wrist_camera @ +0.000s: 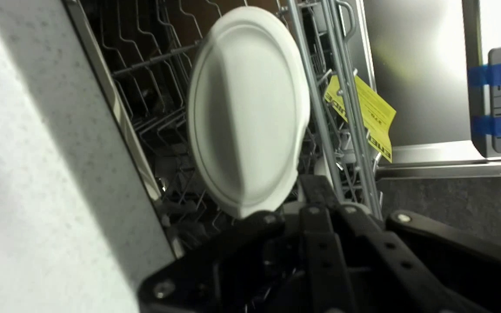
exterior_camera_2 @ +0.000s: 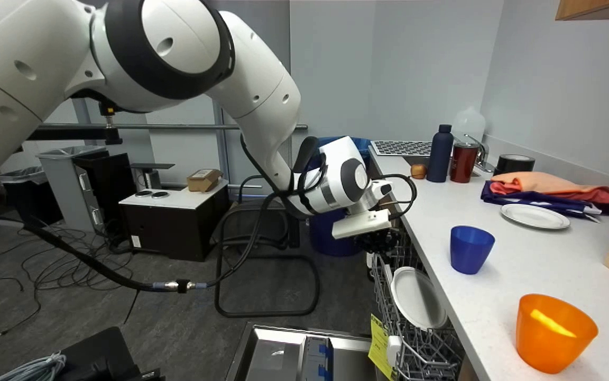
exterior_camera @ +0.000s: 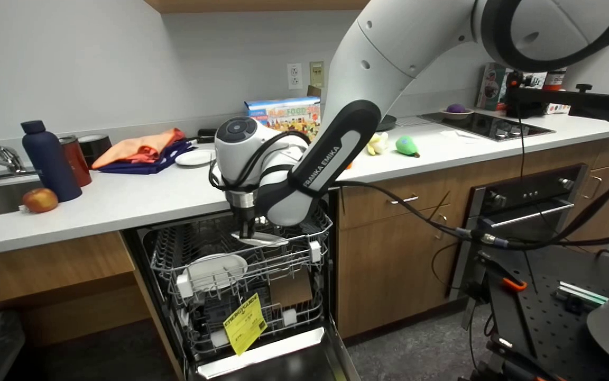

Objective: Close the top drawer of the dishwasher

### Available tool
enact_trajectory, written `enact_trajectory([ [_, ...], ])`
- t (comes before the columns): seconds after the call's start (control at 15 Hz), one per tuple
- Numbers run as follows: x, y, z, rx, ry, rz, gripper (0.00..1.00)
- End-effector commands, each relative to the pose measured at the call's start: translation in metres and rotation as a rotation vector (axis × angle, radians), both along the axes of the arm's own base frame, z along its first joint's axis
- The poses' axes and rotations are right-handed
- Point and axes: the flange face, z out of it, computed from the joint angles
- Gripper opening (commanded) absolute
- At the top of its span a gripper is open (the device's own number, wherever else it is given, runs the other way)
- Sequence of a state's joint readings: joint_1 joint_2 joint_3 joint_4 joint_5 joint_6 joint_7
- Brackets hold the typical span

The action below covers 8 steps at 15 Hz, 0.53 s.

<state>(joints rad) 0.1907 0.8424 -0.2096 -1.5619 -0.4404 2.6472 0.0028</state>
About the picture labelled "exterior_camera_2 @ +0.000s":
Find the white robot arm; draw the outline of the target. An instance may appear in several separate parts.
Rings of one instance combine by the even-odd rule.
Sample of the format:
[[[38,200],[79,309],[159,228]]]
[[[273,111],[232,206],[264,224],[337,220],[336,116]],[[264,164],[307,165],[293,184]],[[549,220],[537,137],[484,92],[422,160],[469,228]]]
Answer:
[[[280,157],[299,92],[234,13],[207,0],[0,0],[0,165],[69,97],[145,115],[197,95],[236,121],[253,165],[291,210],[380,214],[385,188],[368,180],[351,140],[326,149],[323,171]]]

